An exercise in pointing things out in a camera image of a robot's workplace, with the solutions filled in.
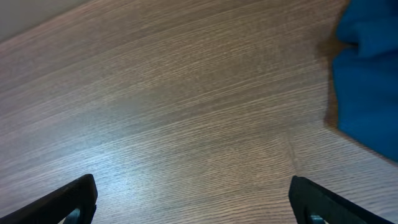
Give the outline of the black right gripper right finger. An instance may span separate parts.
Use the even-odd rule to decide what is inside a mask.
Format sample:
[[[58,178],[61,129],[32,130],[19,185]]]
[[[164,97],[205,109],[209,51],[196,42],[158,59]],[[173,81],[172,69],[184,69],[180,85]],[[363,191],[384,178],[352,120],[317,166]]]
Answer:
[[[293,176],[289,201],[298,224],[393,224],[305,177]]]

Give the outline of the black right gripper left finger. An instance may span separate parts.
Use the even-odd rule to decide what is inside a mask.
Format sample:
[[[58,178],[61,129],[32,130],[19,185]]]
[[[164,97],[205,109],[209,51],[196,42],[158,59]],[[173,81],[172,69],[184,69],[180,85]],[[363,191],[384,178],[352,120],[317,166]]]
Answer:
[[[85,174],[46,196],[1,218],[1,224],[90,224],[98,191],[92,174]]]

